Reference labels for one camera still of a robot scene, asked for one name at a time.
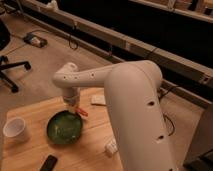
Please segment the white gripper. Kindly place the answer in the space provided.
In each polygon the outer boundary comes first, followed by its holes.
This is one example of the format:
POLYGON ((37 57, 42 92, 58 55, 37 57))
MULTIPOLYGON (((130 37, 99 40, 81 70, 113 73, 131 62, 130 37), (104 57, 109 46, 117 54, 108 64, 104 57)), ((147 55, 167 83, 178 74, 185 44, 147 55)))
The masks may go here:
POLYGON ((80 89, 79 88, 68 88, 63 90, 63 100, 68 104, 68 110, 70 112, 80 112, 81 108, 77 105, 80 101, 80 89))

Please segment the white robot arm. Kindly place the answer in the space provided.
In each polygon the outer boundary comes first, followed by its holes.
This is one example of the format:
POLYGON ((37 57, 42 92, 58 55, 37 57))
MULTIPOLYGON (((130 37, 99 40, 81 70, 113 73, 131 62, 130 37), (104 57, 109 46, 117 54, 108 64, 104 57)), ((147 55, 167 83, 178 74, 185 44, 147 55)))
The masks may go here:
POLYGON ((52 77, 71 106, 80 87, 102 87, 124 171, 179 171, 158 99, 159 66, 150 60, 79 71, 73 63, 52 77))

